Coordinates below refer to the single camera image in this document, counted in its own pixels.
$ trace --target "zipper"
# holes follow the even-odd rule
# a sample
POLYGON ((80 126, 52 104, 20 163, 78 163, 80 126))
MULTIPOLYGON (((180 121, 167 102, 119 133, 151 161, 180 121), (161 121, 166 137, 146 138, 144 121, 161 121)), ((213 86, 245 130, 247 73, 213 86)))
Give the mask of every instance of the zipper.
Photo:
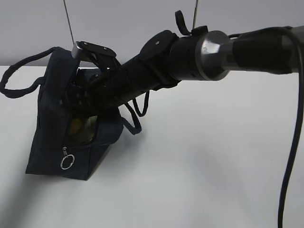
POLYGON ((62 158, 61 163, 60 163, 60 168, 61 168, 62 170, 68 170, 68 169, 71 168, 72 165, 74 164, 75 156, 74 156, 73 154, 67 154, 67 147, 63 147, 63 148, 62 148, 62 152, 63 152, 63 158, 62 158), (71 161, 71 163, 70 163, 69 166, 63 167, 63 162, 64 162, 65 159, 68 158, 68 157, 71 157, 71 158, 72 158, 72 161, 71 161))

